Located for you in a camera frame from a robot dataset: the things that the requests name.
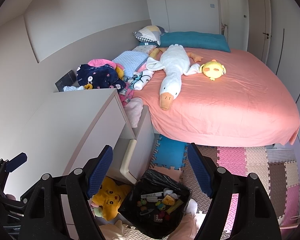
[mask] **goose beak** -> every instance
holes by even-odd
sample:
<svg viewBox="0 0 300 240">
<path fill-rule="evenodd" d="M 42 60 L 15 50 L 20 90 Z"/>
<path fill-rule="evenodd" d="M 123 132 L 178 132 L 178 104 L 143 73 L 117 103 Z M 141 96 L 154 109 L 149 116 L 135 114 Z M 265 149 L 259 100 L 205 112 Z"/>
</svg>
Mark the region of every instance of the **goose beak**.
<svg viewBox="0 0 300 240">
<path fill-rule="evenodd" d="M 165 92 L 160 95 L 160 108 L 162 110 L 169 110 L 174 97 L 172 94 Z"/>
</svg>

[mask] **black trash bag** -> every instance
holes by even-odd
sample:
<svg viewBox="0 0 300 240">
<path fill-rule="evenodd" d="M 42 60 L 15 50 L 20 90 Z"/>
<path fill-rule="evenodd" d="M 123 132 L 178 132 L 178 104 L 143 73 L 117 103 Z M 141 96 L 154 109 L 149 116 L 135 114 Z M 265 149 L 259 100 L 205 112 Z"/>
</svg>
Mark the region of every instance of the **black trash bag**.
<svg viewBox="0 0 300 240">
<path fill-rule="evenodd" d="M 163 218 L 162 223 L 155 222 L 154 216 L 159 214 L 160 210 L 155 203 L 150 202 L 147 202 L 146 207 L 148 210 L 154 210 L 147 215 L 141 216 L 140 207 L 137 206 L 137 202 L 141 200 L 141 195 L 163 192 L 164 188 L 172 189 L 173 193 L 181 195 L 179 199 L 183 201 L 183 204 L 170 214 L 170 220 Z M 171 234 L 180 224 L 186 212 L 188 202 L 191 199 L 191 195 L 192 190 L 183 184 L 155 170 L 147 170 L 133 190 L 124 199 L 118 212 L 144 235 L 154 239 L 162 239 Z"/>
</svg>

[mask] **door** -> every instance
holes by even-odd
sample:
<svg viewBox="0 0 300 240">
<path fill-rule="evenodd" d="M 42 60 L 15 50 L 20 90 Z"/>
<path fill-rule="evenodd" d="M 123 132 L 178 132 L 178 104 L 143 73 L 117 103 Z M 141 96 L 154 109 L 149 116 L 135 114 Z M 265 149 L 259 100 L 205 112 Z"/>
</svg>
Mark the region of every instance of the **door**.
<svg viewBox="0 0 300 240">
<path fill-rule="evenodd" d="M 220 0 L 222 34 L 231 49 L 247 51 L 249 36 L 248 0 Z"/>
<path fill-rule="evenodd" d="M 271 40 L 270 0 L 249 1 L 248 52 L 266 64 Z"/>
</svg>

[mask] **trash can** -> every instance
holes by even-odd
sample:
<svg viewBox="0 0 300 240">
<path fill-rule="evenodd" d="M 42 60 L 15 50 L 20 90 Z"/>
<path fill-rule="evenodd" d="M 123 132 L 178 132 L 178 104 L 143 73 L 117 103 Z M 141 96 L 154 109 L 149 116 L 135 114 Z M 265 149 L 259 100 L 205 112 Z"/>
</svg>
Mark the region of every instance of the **trash can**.
<svg viewBox="0 0 300 240">
<path fill-rule="evenodd" d="M 147 170 L 118 211 L 144 235 L 162 239 L 180 224 L 191 195 L 192 190 L 180 182 Z"/>
</svg>

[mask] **yellow star plush toy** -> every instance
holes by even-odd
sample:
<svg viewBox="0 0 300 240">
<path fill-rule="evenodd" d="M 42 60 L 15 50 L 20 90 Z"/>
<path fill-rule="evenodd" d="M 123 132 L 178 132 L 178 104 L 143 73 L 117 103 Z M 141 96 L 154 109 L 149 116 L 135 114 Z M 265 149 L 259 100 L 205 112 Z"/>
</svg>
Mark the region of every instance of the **yellow star plush toy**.
<svg viewBox="0 0 300 240">
<path fill-rule="evenodd" d="M 105 177 L 98 193 L 92 197 L 92 201 L 102 206 L 104 219 L 110 221 L 117 216 L 118 208 L 130 190 L 130 185 L 118 186 L 113 179 Z"/>
</svg>

